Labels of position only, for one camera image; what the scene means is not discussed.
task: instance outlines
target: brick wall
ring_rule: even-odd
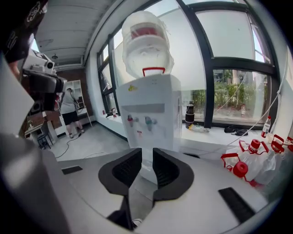
[[[87,80],[86,80],[85,70],[84,69],[65,70],[65,71],[57,72],[57,75],[66,79],[67,81],[74,81],[74,80],[81,81],[81,90],[82,90],[83,100],[87,107],[88,115],[91,116],[92,105],[91,105],[91,101],[87,91]],[[46,114],[47,114],[47,119],[52,121],[54,128],[59,128],[62,126],[61,121],[59,119],[59,116],[60,116],[59,111],[56,111],[56,112],[46,111]],[[42,113],[38,113],[36,115],[33,115],[32,117],[28,117],[27,119],[32,120],[33,126],[40,125],[44,121]]]

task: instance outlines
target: red cap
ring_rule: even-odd
[[[260,147],[260,141],[257,139],[253,139],[250,144],[253,148],[258,149]]]
[[[292,142],[293,143],[293,139],[291,137],[287,137],[287,141]]]
[[[245,176],[247,172],[248,172],[248,166],[244,162],[238,162],[233,167],[233,173],[239,178],[242,178],[243,176]]]

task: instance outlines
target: window frame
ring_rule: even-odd
[[[137,8],[133,12],[142,11],[153,4],[160,2],[161,0],[150,0]],[[185,14],[187,21],[189,22],[194,34],[196,35],[196,39],[199,44],[199,48],[201,51],[201,56],[203,60],[204,70],[206,74],[206,104],[205,104],[205,113],[204,113],[204,120],[198,121],[195,120],[194,123],[203,125],[205,128],[211,127],[227,127],[230,126],[231,123],[229,121],[223,121],[223,123],[216,121],[213,122],[213,113],[214,113],[214,95],[215,95],[215,85],[214,85],[214,75],[213,70],[215,69],[234,69],[234,70],[242,70],[242,71],[250,71],[250,72],[259,72],[268,75],[267,85],[268,85],[268,92],[267,92],[267,100],[269,100],[269,104],[266,104],[266,109],[271,104],[271,101],[275,99],[277,96],[277,91],[280,85],[280,77],[279,77],[279,67],[277,63],[277,56],[272,45],[272,41],[266,31],[264,25],[262,24],[261,20],[259,19],[258,15],[254,12],[254,10],[249,6],[246,0],[242,3],[236,2],[199,2],[199,3],[192,3],[186,5],[182,0],[175,0],[179,5],[179,8]],[[212,52],[211,44],[208,40],[207,34],[196,16],[196,12],[199,11],[207,11],[207,10],[226,10],[226,11],[240,11],[245,12],[250,21],[252,30],[255,30],[256,36],[259,40],[260,46],[264,49],[262,52],[265,56],[270,59],[270,63],[267,63],[266,60],[264,63],[258,62],[252,59],[246,58],[234,58],[234,57],[214,57]],[[114,50],[114,36],[116,33],[122,28],[125,19],[114,29],[114,31],[108,35],[108,39],[105,44],[102,46],[102,49],[98,53],[98,74],[99,74],[99,83],[100,89],[102,93],[103,103],[105,110],[108,112],[108,104],[107,104],[107,97],[106,95],[113,93],[115,104],[117,107],[117,112],[120,115],[119,106],[117,102],[116,96],[116,78],[115,78],[115,71],[113,65],[113,56],[112,51]],[[103,50],[108,45],[108,58],[101,63],[103,60]],[[101,86],[101,72],[103,68],[109,64],[110,68],[110,76],[112,82],[112,88],[107,91],[102,91]],[[277,107],[278,107],[278,99],[274,102],[272,107],[269,110],[269,115],[271,116],[271,126],[273,125],[274,121],[276,120],[277,116]],[[237,127],[248,129],[252,125],[251,123],[245,124],[244,122],[239,122],[239,124],[235,124]],[[254,130],[261,130],[263,124],[257,124],[253,129]]]
[[[117,97],[116,97],[116,83],[115,83],[115,80],[113,80],[113,77],[114,77],[113,72],[114,71],[113,70],[111,71],[111,69],[113,69],[113,64],[111,64],[111,60],[112,60],[111,59],[112,58],[112,49],[110,47],[110,45],[111,45],[110,41],[111,40],[113,41],[112,38],[108,37],[106,43],[102,46],[102,49],[97,54],[97,56],[98,56],[98,59],[97,59],[98,79],[99,79],[99,85],[100,85],[102,100],[103,100],[103,104],[104,104],[104,108],[105,108],[106,113],[110,112],[109,105],[108,105],[108,102],[109,102],[108,95],[113,93],[114,100],[115,100],[115,105],[116,105],[116,111],[117,111],[117,114],[120,115],[120,110],[119,110],[119,106],[118,106],[118,103],[117,103]],[[106,48],[106,46],[108,46],[108,57],[104,60],[103,59],[103,51]],[[112,87],[110,89],[108,89],[108,90],[103,91],[102,84],[101,84],[102,71],[108,64],[109,64],[109,68],[110,68],[110,77],[111,77]]]
[[[280,77],[278,73],[278,64],[277,58],[274,56],[275,51],[272,47],[271,39],[266,32],[263,24],[256,17],[255,12],[249,7],[249,4],[245,1],[246,4],[236,3],[236,2],[200,2],[186,5],[182,0],[176,0],[182,11],[185,13],[187,19],[190,22],[191,27],[194,30],[195,35],[197,36],[199,46],[201,48],[201,53],[203,57],[203,63],[206,71],[206,112],[204,119],[204,127],[226,127],[231,125],[229,121],[226,123],[213,122],[213,109],[214,109],[214,95],[215,95],[215,87],[214,87],[214,79],[211,77],[211,70],[214,69],[235,69],[235,70],[244,70],[244,71],[254,71],[260,72],[263,74],[269,75],[270,79],[268,79],[268,100],[271,103],[272,100],[277,96],[277,90],[280,85]],[[265,55],[270,55],[269,59],[271,63],[268,64],[266,62],[258,62],[252,59],[246,58],[233,58],[233,57],[214,57],[212,53],[212,48],[205,33],[205,30],[200,23],[196,13],[199,11],[207,11],[207,10],[226,10],[226,11],[240,11],[245,12],[251,19],[254,25],[257,25],[257,34],[258,39],[261,38],[264,41],[260,41],[260,44],[265,43],[268,51],[265,51]],[[277,101],[273,104],[271,109],[269,110],[269,115],[271,116],[271,125],[273,125],[276,120],[277,115]],[[238,127],[250,128],[252,127],[251,123],[247,123],[247,125],[243,123],[235,124]],[[253,129],[261,130],[263,124],[257,124]]]

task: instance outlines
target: black shorts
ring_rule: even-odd
[[[72,122],[76,122],[76,121],[79,120],[76,111],[70,112],[70,113],[66,113],[66,114],[62,114],[62,117],[64,119],[65,125],[69,125]]]

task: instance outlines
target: white label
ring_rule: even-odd
[[[267,134],[269,132],[270,126],[271,126],[270,124],[265,123],[264,128],[262,129],[262,131]]]

